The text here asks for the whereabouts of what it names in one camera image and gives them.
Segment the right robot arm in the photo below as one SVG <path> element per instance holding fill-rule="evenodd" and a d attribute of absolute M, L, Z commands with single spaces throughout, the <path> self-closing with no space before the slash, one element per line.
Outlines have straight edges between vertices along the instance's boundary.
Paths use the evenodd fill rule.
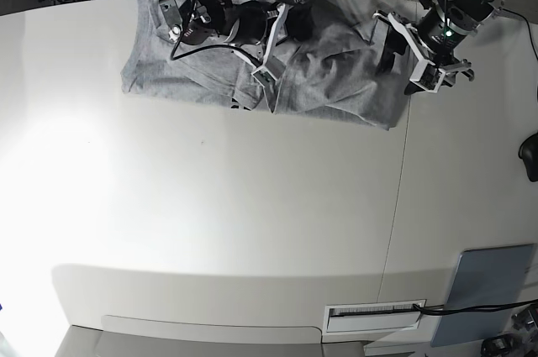
<path fill-rule="evenodd" d="M 174 46 L 171 60 L 205 50 L 229 50 L 270 87 L 285 65 L 276 47 L 302 43 L 314 32 L 310 0 L 159 0 Z"/>

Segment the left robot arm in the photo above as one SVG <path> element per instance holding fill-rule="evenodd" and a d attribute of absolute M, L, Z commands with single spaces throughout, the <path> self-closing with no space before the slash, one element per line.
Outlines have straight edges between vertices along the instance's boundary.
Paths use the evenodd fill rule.
<path fill-rule="evenodd" d="M 414 69 L 404 89 L 408 96 L 453 87 L 459 74 L 473 81 L 472 63 L 457 59 L 455 49 L 498 15 L 504 6 L 503 0 L 419 0 L 419 3 L 426 15 L 417 23 L 395 12 L 374 13 L 375 18 L 388 26 L 377 73 L 392 69 L 395 57 L 410 50 L 414 55 Z"/>

